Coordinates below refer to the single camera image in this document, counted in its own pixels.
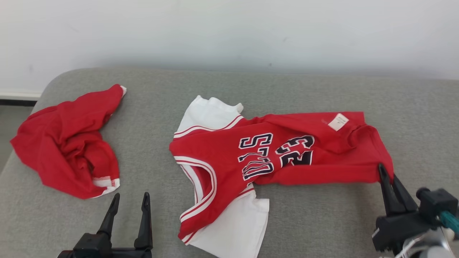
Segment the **red white basketball jersey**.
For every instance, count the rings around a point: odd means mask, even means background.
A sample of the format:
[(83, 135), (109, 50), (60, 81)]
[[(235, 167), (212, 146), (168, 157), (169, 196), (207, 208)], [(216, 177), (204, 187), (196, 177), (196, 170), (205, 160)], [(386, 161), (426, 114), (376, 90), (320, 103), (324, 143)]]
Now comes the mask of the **red white basketball jersey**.
[(267, 114), (246, 119), (243, 105), (200, 95), (169, 149), (194, 186), (178, 237), (218, 258), (257, 258), (270, 201), (254, 183), (375, 183), (392, 159), (363, 112)]

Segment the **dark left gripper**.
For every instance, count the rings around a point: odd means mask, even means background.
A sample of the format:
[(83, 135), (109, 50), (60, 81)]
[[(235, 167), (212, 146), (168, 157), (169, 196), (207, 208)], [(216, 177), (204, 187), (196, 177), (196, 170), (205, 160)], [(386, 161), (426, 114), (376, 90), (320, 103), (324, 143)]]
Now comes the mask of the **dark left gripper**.
[[(120, 193), (116, 193), (113, 197), (97, 234), (105, 234), (109, 239), (111, 238), (113, 222), (118, 213), (120, 197)], [(142, 218), (138, 237), (134, 241), (134, 248), (112, 248), (109, 258), (152, 258), (151, 202), (148, 192), (144, 193), (141, 210)]]

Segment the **red basketball shorts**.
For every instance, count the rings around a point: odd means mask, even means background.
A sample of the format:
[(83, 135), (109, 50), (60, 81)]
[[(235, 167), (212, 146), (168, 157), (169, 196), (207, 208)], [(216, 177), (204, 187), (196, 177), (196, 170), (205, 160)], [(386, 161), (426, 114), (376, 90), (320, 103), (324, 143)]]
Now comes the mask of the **red basketball shorts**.
[(119, 163), (100, 129), (126, 93), (126, 87), (115, 84), (39, 110), (10, 143), (45, 186), (80, 199), (114, 192), (121, 185)]

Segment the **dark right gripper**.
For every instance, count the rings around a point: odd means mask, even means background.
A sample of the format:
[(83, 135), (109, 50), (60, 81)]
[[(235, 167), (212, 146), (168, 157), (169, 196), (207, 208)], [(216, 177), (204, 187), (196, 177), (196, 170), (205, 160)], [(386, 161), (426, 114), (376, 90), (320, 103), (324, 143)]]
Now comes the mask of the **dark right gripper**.
[(376, 251), (392, 251), (397, 255), (407, 239), (436, 229), (436, 223), (428, 222), (419, 212), (415, 212), (417, 203), (396, 175), (391, 184), (384, 164), (379, 164), (378, 169), (386, 216), (377, 217), (372, 242)]

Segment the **white black wall baseboard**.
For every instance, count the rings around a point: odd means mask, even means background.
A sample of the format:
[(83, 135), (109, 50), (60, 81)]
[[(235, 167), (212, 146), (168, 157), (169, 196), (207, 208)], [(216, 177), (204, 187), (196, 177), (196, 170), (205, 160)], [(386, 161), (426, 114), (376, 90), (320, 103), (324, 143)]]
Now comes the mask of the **white black wall baseboard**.
[(0, 105), (33, 107), (42, 93), (40, 92), (8, 92), (0, 90)]

